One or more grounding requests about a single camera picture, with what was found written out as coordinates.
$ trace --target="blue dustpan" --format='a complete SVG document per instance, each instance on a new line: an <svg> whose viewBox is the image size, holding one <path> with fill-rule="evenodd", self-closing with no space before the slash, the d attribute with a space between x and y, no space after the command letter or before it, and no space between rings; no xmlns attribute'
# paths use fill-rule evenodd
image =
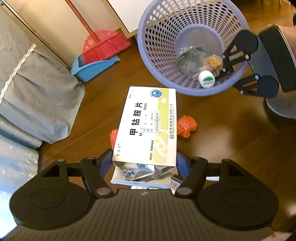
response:
<svg viewBox="0 0 296 241"><path fill-rule="evenodd" d="M90 81L93 77L97 76L99 73L103 72L105 69L112 66L114 63L120 61L120 58L116 55L111 59L104 61L97 61L91 64L82 64L83 55L79 55L72 62L71 75L75 75L83 82Z"/></svg>

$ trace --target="orange crumpled object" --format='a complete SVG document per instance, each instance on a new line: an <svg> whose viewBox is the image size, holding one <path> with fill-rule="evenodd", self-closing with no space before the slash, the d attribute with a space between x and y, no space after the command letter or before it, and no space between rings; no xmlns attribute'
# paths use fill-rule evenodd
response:
<svg viewBox="0 0 296 241"><path fill-rule="evenodd" d="M116 137L117 137L118 129L114 129L110 133L110 142L111 142L111 148L114 149Z"/></svg>
<svg viewBox="0 0 296 241"><path fill-rule="evenodd" d="M177 135L184 138L189 138L190 133L196 131L197 123L189 115L184 115L177 121Z"/></svg>

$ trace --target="white lace trim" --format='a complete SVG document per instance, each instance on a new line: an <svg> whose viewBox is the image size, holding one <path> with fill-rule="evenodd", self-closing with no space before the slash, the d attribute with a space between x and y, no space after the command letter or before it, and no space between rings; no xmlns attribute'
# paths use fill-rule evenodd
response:
<svg viewBox="0 0 296 241"><path fill-rule="evenodd" d="M5 82L4 88L1 90L0 94L0 104L2 103L2 99L4 97L5 91L7 91L9 84L12 82L13 77L17 74L17 71L21 68L22 64L26 61L26 58L29 57L29 55L33 52L35 49L36 44L33 43L31 48L28 50L28 52L24 55L22 60L18 63L18 65L15 67L13 73L9 76L9 79Z"/></svg>

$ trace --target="red broom handle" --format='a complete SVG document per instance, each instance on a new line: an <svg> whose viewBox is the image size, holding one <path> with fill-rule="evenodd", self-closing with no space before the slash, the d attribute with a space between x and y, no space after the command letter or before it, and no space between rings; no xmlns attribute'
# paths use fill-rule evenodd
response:
<svg viewBox="0 0 296 241"><path fill-rule="evenodd" d="M72 9L72 11L75 13L75 15L78 17L80 22L83 24L83 26L86 28L86 30L89 32L93 40L98 43L100 42L99 38L95 34L95 32L90 28L90 26L87 24L87 22L84 20L84 18L81 16L77 8L74 6L74 4L71 2L71 0L65 0L66 3L69 5L69 7Z"/></svg>

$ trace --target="metal pole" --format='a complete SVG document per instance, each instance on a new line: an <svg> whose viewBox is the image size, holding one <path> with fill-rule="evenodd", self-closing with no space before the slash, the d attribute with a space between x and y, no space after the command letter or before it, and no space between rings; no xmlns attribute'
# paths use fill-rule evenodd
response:
<svg viewBox="0 0 296 241"><path fill-rule="evenodd" d="M8 8L9 11L13 13L13 15L22 22L23 25L27 27L28 30L32 32L46 47L48 47L62 62L64 62L68 67L72 68L72 65L68 63L67 60L65 60L55 49L49 45L29 24L25 22L25 20L22 19L21 16L6 2L6 0L0 0L1 5Z"/></svg>

